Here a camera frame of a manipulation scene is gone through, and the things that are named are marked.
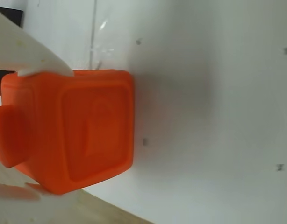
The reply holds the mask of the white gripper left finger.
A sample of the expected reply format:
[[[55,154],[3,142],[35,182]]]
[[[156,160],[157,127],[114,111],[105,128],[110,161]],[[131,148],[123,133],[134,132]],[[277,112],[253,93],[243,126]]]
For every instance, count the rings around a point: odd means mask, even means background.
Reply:
[[[88,224],[97,221],[104,205],[84,190],[50,194],[26,175],[0,164],[0,224]]]

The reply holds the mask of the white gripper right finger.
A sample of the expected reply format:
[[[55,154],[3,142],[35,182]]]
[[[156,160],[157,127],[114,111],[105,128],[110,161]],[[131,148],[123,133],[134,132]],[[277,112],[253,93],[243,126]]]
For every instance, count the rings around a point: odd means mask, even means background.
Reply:
[[[0,13],[0,70],[19,76],[54,72],[74,76],[73,70],[51,50]]]

